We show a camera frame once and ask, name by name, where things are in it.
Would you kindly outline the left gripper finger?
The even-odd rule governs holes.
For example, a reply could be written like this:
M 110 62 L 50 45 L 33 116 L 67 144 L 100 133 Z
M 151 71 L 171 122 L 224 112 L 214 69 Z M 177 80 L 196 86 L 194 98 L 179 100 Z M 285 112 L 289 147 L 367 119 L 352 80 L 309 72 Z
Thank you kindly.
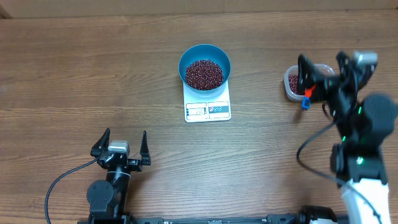
M 90 156 L 99 157 L 105 150 L 108 149 L 111 130 L 107 128 L 100 139 L 93 145 L 90 151 Z
M 150 166 L 151 158 L 150 158 L 149 147 L 148 147 L 148 143 L 147 143 L 147 132 L 146 131 L 143 131 L 140 155 L 141 155 L 142 165 Z

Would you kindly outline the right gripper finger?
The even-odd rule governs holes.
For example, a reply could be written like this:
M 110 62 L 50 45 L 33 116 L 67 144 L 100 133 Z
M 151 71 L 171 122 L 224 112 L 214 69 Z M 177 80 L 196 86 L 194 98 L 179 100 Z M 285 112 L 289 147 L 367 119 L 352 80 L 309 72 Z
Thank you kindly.
M 353 76 L 352 60 L 346 52 L 338 52 L 338 54 L 336 55 L 336 61 L 340 69 L 341 78 L 349 78 Z
M 303 93 L 325 79 L 324 74 L 315 66 L 315 64 L 304 54 L 298 56 L 298 80 L 297 91 Z

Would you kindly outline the red plastic measuring scoop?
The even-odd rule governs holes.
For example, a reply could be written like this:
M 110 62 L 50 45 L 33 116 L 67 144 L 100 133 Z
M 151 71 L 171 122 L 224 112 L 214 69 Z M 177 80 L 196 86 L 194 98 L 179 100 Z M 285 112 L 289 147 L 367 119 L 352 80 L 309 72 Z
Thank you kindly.
M 313 94 L 313 91 L 317 88 L 317 85 L 312 86 L 311 88 L 307 88 L 304 91 L 304 96 L 302 100 L 302 109 L 303 110 L 309 110 L 312 104 L 311 97 Z

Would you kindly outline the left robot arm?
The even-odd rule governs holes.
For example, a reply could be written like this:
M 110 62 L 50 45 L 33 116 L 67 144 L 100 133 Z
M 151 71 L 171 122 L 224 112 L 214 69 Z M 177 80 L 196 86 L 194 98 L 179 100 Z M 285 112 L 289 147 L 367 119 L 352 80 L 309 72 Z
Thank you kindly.
M 131 213 L 126 212 L 126 200 L 132 172 L 141 172 L 151 165 L 147 144 L 147 133 L 142 134 L 140 159 L 129 157 L 129 142 L 110 140 L 110 129 L 91 148 L 90 155 L 107 171 L 104 180 L 93 182 L 87 190 L 86 199 L 90 204 L 87 223 L 135 223 Z

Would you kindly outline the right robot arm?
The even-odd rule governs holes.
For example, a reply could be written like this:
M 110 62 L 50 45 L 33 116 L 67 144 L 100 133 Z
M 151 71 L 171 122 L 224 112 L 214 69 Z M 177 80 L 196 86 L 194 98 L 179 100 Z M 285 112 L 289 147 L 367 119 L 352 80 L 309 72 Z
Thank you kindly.
M 341 142 L 332 147 L 332 175 L 298 161 L 304 169 L 332 180 L 341 190 L 350 223 L 390 223 L 389 186 L 381 145 L 394 130 L 397 104 L 387 95 L 374 93 L 363 101 L 359 91 L 378 65 L 377 53 L 355 51 L 336 55 L 339 75 L 325 75 L 304 54 L 298 56 L 297 90 L 304 94 L 302 108 L 314 102 L 329 107 L 333 121 L 308 138 L 298 149 L 335 126 Z

